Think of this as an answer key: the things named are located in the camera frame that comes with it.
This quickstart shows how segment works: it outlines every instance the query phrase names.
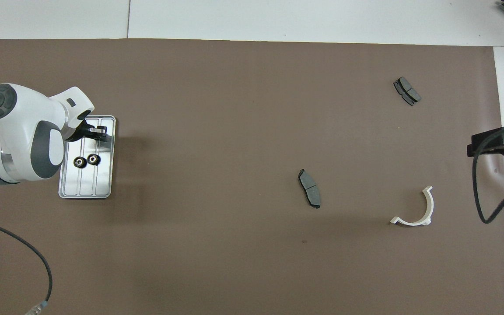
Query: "brown table surface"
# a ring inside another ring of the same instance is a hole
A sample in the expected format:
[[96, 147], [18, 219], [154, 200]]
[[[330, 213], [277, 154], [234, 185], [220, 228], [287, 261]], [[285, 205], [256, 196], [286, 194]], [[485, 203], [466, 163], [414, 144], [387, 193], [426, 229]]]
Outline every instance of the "brown table surface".
[[[61, 199], [58, 174], [0, 187], [0, 225], [52, 267], [44, 314], [504, 314], [504, 211], [480, 222], [466, 157], [501, 123], [491, 47], [0, 40], [1, 82], [78, 86], [118, 120], [108, 199]], [[490, 211], [502, 159], [479, 182]], [[390, 224], [426, 186], [432, 223]], [[46, 281], [0, 233], [0, 315]]]

